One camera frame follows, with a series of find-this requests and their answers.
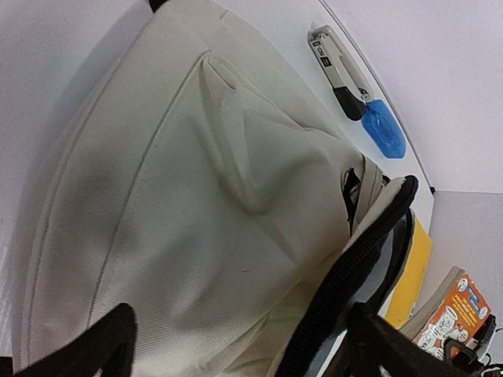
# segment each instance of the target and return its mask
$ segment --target blue object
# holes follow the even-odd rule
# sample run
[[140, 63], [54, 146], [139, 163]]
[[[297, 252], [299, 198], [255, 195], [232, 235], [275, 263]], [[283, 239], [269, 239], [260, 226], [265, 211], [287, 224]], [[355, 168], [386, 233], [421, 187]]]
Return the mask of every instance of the blue object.
[[402, 130], [382, 100], [365, 104], [363, 128], [375, 141], [380, 151], [389, 159], [402, 159], [406, 155], [406, 140]]

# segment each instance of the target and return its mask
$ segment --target cartoon illustration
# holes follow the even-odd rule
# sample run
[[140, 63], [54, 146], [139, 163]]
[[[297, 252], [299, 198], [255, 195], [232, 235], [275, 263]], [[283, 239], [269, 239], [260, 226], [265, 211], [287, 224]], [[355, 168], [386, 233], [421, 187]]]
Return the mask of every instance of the cartoon illustration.
[[464, 278], [464, 279], [459, 280], [459, 283], [457, 284], [457, 290], [459, 292], [466, 291], [467, 287], [468, 287], [468, 279]]

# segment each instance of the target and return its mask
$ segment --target seam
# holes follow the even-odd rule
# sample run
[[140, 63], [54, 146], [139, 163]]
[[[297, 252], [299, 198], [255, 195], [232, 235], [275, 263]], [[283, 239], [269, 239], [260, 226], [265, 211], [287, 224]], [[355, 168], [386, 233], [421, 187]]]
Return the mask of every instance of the seam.
[[368, 209], [370, 209], [374, 190], [376, 189], [376, 180], [377, 180], [377, 167], [374, 167], [374, 182], [372, 183], [372, 191], [370, 192], [370, 197], [369, 197], [369, 205], [367, 206]]
[[59, 184], [61, 183], [61, 181], [63, 179], [63, 176], [64, 176], [64, 174], [66, 172], [66, 168], [68, 166], [68, 161], [70, 160], [70, 158], [72, 156], [72, 153], [73, 153], [73, 151], [75, 149], [75, 146], [77, 145], [77, 142], [79, 141], [82, 132], [86, 129], [87, 121], [89, 120], [89, 118], [94, 113], [94, 109], [96, 108], [98, 102], [100, 101], [101, 97], [105, 93], [106, 88], [108, 87], [108, 84], [114, 78], [114, 76], [115, 76], [116, 72], [118, 71], [120, 65], [121, 64], [117, 64], [117, 66], [114, 68], [112, 74], [108, 78], [107, 82], [103, 85], [102, 91], [98, 94], [96, 100], [94, 101], [93, 105], [91, 106], [91, 109], [87, 112], [86, 117], [82, 121], [82, 123], [80, 125], [80, 129], [77, 130], [76, 135], [73, 137], [72, 144], [71, 144], [70, 148], [64, 151], [64, 154], [66, 156], [65, 156], [65, 160], [64, 160], [64, 162], [62, 164], [62, 167], [61, 167], [62, 171], [60, 171], [59, 173], [58, 173], [58, 171], [56, 171], [55, 177], [54, 177], [55, 181], [53, 181], [53, 183], [51, 184], [51, 187], [50, 187], [50, 191], [52, 191], [51, 190], [53, 188], [52, 186], [56, 186], [55, 187], [55, 192], [52, 195], [52, 197], [49, 198], [49, 202], [48, 203], [47, 202], [44, 203], [44, 207], [46, 205], [48, 205], [48, 206], [50, 206], [50, 208], [48, 210], [49, 213], [46, 214], [45, 218], [43, 218], [43, 219], [41, 218], [40, 219], [40, 221], [43, 221], [44, 229], [43, 229], [43, 232], [42, 232], [42, 240], [41, 240], [42, 242], [40, 243], [40, 247], [37, 250], [38, 257], [37, 257], [37, 262], [36, 262], [36, 267], [35, 267], [35, 277], [33, 279], [32, 291], [31, 291], [31, 297], [30, 297], [30, 303], [29, 303], [29, 310], [28, 310], [28, 331], [27, 331], [27, 339], [26, 339], [26, 342], [27, 342], [26, 346], [27, 346], [28, 364], [31, 363], [31, 329], [32, 329], [32, 325], [33, 325], [33, 306], [35, 304], [35, 296], [36, 296], [36, 291], [37, 291], [37, 286], [38, 286], [38, 281], [39, 281], [40, 265], [42, 264], [43, 249], [44, 249], [44, 247], [46, 245], [47, 232], [48, 232], [49, 224], [50, 224], [50, 221], [51, 221], [51, 218], [52, 218], [52, 215], [53, 215], [54, 202], [56, 201], [57, 194], [58, 194], [58, 191], [59, 191], [58, 190], [59, 189]]
[[[91, 324], [92, 316], [93, 316], [93, 313], [94, 313], [94, 308], [95, 308], [95, 306], [97, 304], [97, 297], [98, 297], [98, 293], [99, 293], [100, 288], [101, 288], [101, 283], [102, 283], [102, 280], [103, 280], [103, 277], [104, 277], [104, 274], [105, 274], [106, 266], [108, 264], [108, 260], [110, 258], [110, 254], [112, 253], [112, 250], [113, 250], [113, 248], [114, 248], [114, 246], [116, 244], [117, 234], [119, 233], [120, 225], [123, 223], [123, 218], [124, 218], [124, 215], [126, 214], [126, 209], [127, 209], [128, 205], [129, 205], [129, 202], [130, 202], [130, 199], [131, 199], [131, 194], [134, 191], [134, 186], [136, 185], [136, 183], [138, 181], [138, 177], [140, 176], [141, 169], [143, 168], [143, 166], [144, 166], [145, 161], [147, 160], [147, 158], [149, 158], [151, 156], [152, 145], [154, 144], [155, 139], [159, 135], [159, 132], [162, 129], [162, 125], [163, 125], [163, 123], [164, 123], [164, 121], [165, 121], [165, 119], [166, 119], [169, 111], [173, 107], [174, 102], [178, 99], [180, 93], [185, 88], [186, 83], [193, 76], [194, 72], [196, 71], [196, 67], [199, 66], [200, 62], [208, 54], [210, 54], [210, 53], [211, 53], [211, 51], [209, 49], [203, 51], [202, 54], [199, 55], [198, 58], [196, 59], [196, 61], [194, 62], [193, 66], [189, 69], [189, 71], [187, 72], [185, 78], [182, 80], [182, 83], [177, 88], [177, 91], [175, 92], [173, 98], [171, 99], [170, 104], [167, 106], [165, 112], [163, 113], [163, 115], [162, 115], [159, 123], [157, 124], [156, 129], [154, 130], [154, 133], [153, 133], [152, 137], [150, 138], [150, 141], [149, 141], [149, 143], [147, 145], [147, 148], [145, 149], [145, 152], [144, 152], [144, 154], [143, 154], [143, 156], [141, 158], [141, 161], [140, 161], [140, 163], [138, 165], [138, 168], [137, 168], [137, 170], [136, 170], [136, 172], [134, 174], [133, 182], [131, 183], [131, 186], [130, 186], [128, 192], [127, 192], [126, 200], [125, 200], [123, 208], [121, 210], [121, 213], [120, 213], [120, 216], [119, 216], [119, 220], [117, 221], [117, 226], [116, 226], [116, 228], [114, 230], [114, 236], [112, 238], [112, 242], [110, 243], [110, 247], [107, 250], [107, 254], [105, 255], [105, 261], [103, 262], [103, 266], [101, 267], [100, 273], [98, 275], [96, 287], [94, 289], [93, 298], [91, 300], [91, 306], [90, 306], [90, 310], [89, 310], [89, 316], [87, 318], [87, 328], [89, 328], [89, 326]], [[138, 188], [138, 195], [136, 196], [136, 198], [139, 196], [139, 191], [141, 191], [141, 187], [142, 187], [142, 185], [140, 184], [140, 186]]]

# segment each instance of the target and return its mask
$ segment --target white wall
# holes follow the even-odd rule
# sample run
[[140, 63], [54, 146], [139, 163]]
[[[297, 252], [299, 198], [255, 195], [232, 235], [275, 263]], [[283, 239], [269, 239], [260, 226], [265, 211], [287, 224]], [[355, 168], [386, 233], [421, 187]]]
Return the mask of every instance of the white wall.
[[326, 1], [390, 94], [431, 183], [503, 192], [503, 2]]
[[[450, 267], [466, 269], [503, 327], [503, 194], [437, 192], [430, 230], [433, 250], [419, 305]], [[503, 332], [489, 351], [503, 362]]]

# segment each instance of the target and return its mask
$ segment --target orange book cover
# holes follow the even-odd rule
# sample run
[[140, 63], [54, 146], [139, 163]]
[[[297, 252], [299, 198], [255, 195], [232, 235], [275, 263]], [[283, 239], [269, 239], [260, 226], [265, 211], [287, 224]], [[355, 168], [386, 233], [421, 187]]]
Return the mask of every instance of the orange book cover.
[[[464, 274], [413, 340], [421, 349], [443, 360], [446, 339], [466, 344], [482, 327], [490, 308], [468, 274]], [[453, 350], [452, 357], [459, 351]]]

